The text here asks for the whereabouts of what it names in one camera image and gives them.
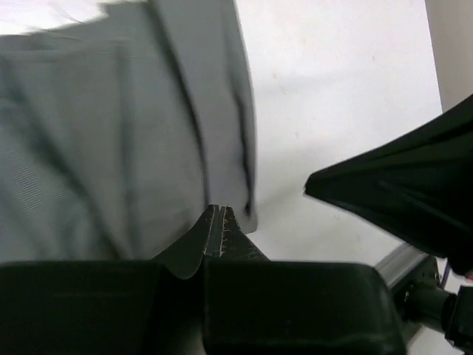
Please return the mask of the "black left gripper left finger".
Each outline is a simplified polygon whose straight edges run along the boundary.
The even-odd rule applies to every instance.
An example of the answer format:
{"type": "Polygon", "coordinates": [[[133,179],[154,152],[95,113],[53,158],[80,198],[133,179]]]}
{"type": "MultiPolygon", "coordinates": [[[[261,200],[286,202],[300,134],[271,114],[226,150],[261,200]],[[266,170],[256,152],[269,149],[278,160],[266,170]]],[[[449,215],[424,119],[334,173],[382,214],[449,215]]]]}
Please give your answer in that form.
{"type": "Polygon", "coordinates": [[[211,235],[215,206],[208,206],[179,240],[155,257],[163,267],[147,328],[148,354],[192,354],[193,330],[203,312],[201,263],[211,235]]]}

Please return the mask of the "grey pleated skirt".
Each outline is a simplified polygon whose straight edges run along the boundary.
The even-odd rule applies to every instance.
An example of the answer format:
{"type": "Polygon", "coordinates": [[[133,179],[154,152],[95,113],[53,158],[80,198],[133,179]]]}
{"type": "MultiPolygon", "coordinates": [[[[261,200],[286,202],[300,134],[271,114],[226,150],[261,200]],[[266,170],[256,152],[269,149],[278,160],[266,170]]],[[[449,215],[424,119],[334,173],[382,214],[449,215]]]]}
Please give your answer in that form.
{"type": "Polygon", "coordinates": [[[139,1],[1,37],[1,260],[149,259],[206,206],[246,233],[251,78],[232,1],[139,1]]]}

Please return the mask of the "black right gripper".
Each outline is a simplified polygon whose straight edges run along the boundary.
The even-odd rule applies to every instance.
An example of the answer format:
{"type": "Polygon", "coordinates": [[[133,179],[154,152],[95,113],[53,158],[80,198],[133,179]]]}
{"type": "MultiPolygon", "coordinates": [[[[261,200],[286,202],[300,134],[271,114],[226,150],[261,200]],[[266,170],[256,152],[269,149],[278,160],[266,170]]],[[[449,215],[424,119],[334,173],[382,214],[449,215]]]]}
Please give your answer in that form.
{"type": "Polygon", "coordinates": [[[314,172],[305,193],[472,274],[472,98],[429,123],[314,172]]]}

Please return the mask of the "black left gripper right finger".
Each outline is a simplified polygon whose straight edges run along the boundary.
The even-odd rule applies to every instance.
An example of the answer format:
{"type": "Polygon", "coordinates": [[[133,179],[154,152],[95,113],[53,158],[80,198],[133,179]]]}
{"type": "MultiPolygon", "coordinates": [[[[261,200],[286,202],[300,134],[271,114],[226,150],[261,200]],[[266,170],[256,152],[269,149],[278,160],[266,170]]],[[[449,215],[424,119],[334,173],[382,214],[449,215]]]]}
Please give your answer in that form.
{"type": "Polygon", "coordinates": [[[217,209],[203,265],[203,343],[208,354],[280,354],[280,271],[217,209]]]}

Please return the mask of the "aluminium table frame rail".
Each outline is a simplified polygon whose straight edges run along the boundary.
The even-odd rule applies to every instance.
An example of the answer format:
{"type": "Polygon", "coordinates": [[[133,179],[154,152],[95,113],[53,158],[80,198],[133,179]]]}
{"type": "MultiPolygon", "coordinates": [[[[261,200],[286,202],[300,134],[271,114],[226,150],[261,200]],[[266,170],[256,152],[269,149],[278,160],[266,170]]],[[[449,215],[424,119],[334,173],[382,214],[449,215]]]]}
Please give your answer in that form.
{"type": "Polygon", "coordinates": [[[386,255],[374,268],[382,276],[387,286],[392,288],[427,257],[427,254],[405,243],[386,255]]]}

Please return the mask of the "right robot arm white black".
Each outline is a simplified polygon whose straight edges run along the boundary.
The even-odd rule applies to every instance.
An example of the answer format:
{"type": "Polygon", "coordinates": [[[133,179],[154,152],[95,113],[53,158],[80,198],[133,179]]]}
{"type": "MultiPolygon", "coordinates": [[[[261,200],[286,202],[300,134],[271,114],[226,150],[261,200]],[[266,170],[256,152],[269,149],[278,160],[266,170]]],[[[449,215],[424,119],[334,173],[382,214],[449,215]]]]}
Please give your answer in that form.
{"type": "Polygon", "coordinates": [[[472,100],[344,162],[314,172],[306,195],[401,239],[378,271],[325,265],[315,302],[299,312],[291,342],[319,354],[402,354],[401,339],[425,325],[472,351],[472,289],[446,291],[437,258],[472,275],[472,100]]]}

